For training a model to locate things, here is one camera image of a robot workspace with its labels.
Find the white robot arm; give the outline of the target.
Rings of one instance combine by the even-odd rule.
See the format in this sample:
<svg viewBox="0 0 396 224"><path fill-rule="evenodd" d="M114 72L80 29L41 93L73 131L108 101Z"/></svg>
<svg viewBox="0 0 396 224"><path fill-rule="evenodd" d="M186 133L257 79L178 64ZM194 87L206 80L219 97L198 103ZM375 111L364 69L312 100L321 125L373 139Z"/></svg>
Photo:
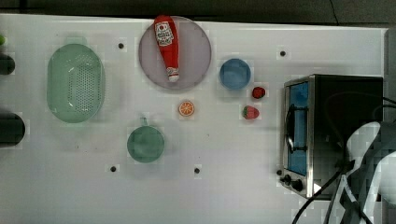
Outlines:
<svg viewBox="0 0 396 224"><path fill-rule="evenodd" d="M377 196L395 201L395 125L364 124L346 149L352 165L338 180L323 224L375 224Z"/></svg>

